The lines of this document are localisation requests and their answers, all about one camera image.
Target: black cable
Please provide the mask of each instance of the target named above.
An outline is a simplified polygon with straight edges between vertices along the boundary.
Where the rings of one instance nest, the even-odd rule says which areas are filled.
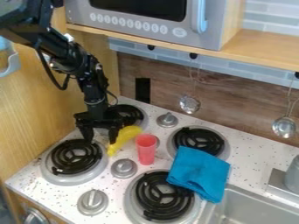
[[[52,83],[55,85],[55,87],[57,87],[60,90],[66,90],[67,86],[68,86],[68,82],[70,81],[70,74],[66,75],[66,78],[62,84],[62,86],[60,86],[60,84],[57,82],[57,80],[55,79],[50,67],[48,66],[48,64],[46,63],[45,57],[43,55],[43,53],[39,50],[39,46],[41,44],[41,40],[39,39],[38,42],[34,45],[34,49],[37,51],[37,54],[42,62],[42,65],[45,69],[46,74],[48,75],[48,77],[50,78],[50,80],[52,81]]]
[[[111,95],[112,97],[114,97],[115,100],[116,100],[115,104],[113,104],[113,105],[110,104],[110,106],[116,106],[118,104],[117,96],[114,95],[113,93],[111,93],[109,90],[106,90],[106,93],[109,94],[109,95]]]

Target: wooden shelf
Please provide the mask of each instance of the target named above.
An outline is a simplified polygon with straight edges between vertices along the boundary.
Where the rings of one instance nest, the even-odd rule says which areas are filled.
[[[299,71],[299,37],[264,31],[241,30],[223,47],[222,51],[214,52],[202,48],[177,45],[149,38],[140,38],[76,24],[67,24],[67,28],[188,53],[198,53],[221,59],[237,60],[267,67]]]

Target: microwave buttons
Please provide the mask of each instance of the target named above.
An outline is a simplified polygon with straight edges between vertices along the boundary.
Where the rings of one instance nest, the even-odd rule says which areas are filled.
[[[135,21],[135,28],[137,30],[141,30],[141,28],[143,27],[142,23],[140,21]]]
[[[185,38],[187,36],[187,31],[183,28],[177,27],[172,30],[172,34],[177,38]]]
[[[149,32],[150,31],[150,24],[148,22],[143,23],[143,29],[146,32]]]
[[[163,34],[163,35],[166,35],[168,33],[168,27],[166,25],[161,25],[160,26],[160,32]]]
[[[104,20],[105,20],[105,23],[106,23],[106,24],[110,24],[110,23],[111,23],[111,17],[110,17],[109,15],[106,15],[106,16],[104,17]]]
[[[128,26],[128,28],[132,29],[134,27],[134,21],[132,19],[128,19],[127,26]]]
[[[112,21],[113,25],[118,25],[118,18],[117,17],[112,17],[111,21]]]
[[[104,22],[104,17],[103,17],[103,15],[101,15],[101,14],[98,14],[98,22],[99,23],[102,23],[102,22]]]
[[[158,33],[159,32],[159,26],[157,24],[153,24],[151,26],[151,30],[154,32],[154,33]]]
[[[121,26],[126,26],[126,20],[123,17],[120,18],[119,22]]]
[[[90,13],[89,17],[92,21],[96,20],[96,15],[94,13]]]

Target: tile wall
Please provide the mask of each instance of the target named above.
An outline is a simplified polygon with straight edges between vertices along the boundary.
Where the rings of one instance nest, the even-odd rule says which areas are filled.
[[[258,31],[299,36],[299,0],[247,0],[243,27]],[[115,38],[109,40],[109,45],[112,50],[117,52],[231,74],[281,86],[289,86],[294,77],[294,71],[256,66],[208,56],[199,56],[197,59],[192,60],[187,52],[163,48],[156,48],[154,51],[150,51],[146,45]],[[299,88],[299,80],[295,80],[294,88]]]

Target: speckled countertop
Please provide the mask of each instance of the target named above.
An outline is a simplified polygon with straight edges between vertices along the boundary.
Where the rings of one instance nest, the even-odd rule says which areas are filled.
[[[286,171],[293,157],[299,154],[298,148],[175,112],[173,114],[178,118],[179,125],[172,129],[164,129],[156,125],[156,118],[161,114],[165,114],[168,110],[125,97],[120,97],[119,102],[121,104],[135,105],[146,111],[150,122],[144,132],[152,133],[160,139],[155,163],[150,166],[138,164],[136,175],[155,169],[170,169],[172,158],[166,150],[166,143],[170,134],[184,126],[200,125],[217,130],[230,144],[231,152],[227,162],[232,165],[232,170],[228,180],[229,184],[279,200],[293,207],[299,207],[297,204],[266,192],[267,182],[272,169],[277,168]],[[100,130],[97,132],[95,139],[106,144],[106,135],[101,133]],[[81,138],[78,130],[75,130],[63,140],[76,137]],[[118,152],[116,157],[109,159],[106,170],[100,176],[86,184],[77,186],[53,185],[44,180],[39,169],[40,159],[44,155],[45,153],[9,178],[5,182],[6,185],[12,191],[39,204],[67,223],[108,224],[118,223],[119,221],[122,221],[122,224],[130,223],[122,208],[122,198],[126,187],[134,177],[124,180],[113,178],[110,173],[110,167],[115,160],[120,158],[131,158],[136,162],[138,161],[133,141],[122,147],[122,150]],[[94,217],[86,217],[78,212],[76,204],[79,196],[91,189],[99,189],[105,192],[109,197],[109,205],[105,212]]]

